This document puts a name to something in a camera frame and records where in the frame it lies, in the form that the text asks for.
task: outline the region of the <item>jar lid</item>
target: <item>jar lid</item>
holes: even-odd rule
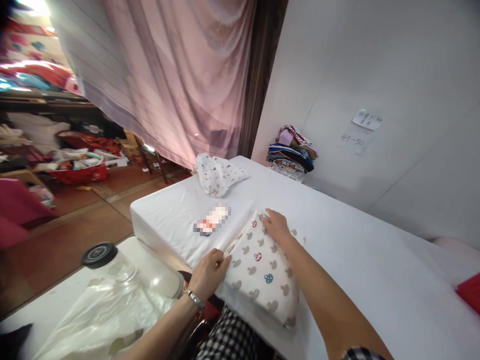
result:
[[[98,269],[111,262],[119,250],[111,242],[101,242],[89,248],[81,258],[81,264],[89,269]]]

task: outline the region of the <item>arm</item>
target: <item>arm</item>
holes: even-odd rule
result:
[[[341,359],[352,347],[362,346],[393,360],[373,326],[342,288],[290,234],[282,214],[266,209],[262,222],[285,253],[325,342],[330,360]]]
[[[202,301],[208,300],[225,278],[231,256],[224,259],[218,249],[210,251],[196,266],[188,288]],[[186,294],[125,354],[125,360],[167,359],[182,331],[198,312]]]

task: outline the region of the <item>wooden floor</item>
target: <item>wooden floor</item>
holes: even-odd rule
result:
[[[114,167],[108,178],[89,184],[50,186],[58,217],[37,226],[28,237],[0,251],[0,319],[77,271],[83,253],[100,242],[119,243],[133,235],[130,204],[184,180],[191,174],[165,164],[168,184],[140,167]]]

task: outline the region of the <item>checkered fabric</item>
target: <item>checkered fabric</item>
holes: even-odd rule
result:
[[[258,344],[255,331],[225,306],[196,359],[256,360]]]
[[[341,360],[385,360],[385,358],[367,348],[356,346],[348,350]]]

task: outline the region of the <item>mouse print fabric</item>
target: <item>mouse print fabric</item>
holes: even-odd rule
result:
[[[250,177],[247,170],[233,162],[206,153],[196,157],[195,170],[201,187],[215,198],[221,198],[233,184]]]
[[[291,228],[290,233],[303,246],[300,230]],[[286,326],[295,326],[299,285],[293,276],[283,251],[275,244],[264,228],[260,215],[255,212],[236,241],[225,255],[232,260],[224,282],[246,295],[278,321]]]

